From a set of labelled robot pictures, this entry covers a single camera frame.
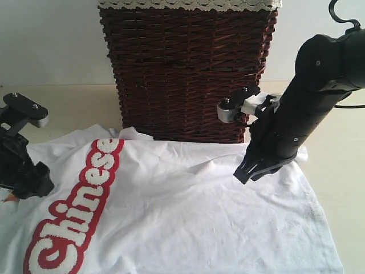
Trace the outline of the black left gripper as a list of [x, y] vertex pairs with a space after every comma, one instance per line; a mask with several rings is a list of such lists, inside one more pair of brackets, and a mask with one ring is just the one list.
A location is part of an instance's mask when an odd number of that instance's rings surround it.
[[27, 152], [29, 141], [19, 132], [29, 117], [12, 107], [1, 108], [1, 187], [13, 188], [19, 199], [47, 196], [54, 184], [42, 162], [35, 166]]

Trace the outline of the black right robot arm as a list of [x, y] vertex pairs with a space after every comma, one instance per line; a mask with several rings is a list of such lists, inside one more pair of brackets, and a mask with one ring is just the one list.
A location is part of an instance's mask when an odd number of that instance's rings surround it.
[[277, 172], [338, 102], [364, 88], [364, 30], [340, 38], [315, 35], [299, 49], [295, 75], [273, 103], [242, 107], [257, 118], [234, 176], [242, 183]]

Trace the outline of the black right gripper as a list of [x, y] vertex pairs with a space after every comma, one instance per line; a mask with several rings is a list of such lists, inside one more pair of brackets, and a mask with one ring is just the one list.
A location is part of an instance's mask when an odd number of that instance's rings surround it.
[[278, 104], [265, 108], [250, 128], [251, 141], [233, 176], [242, 184], [276, 173], [292, 161], [305, 141], [305, 106]]

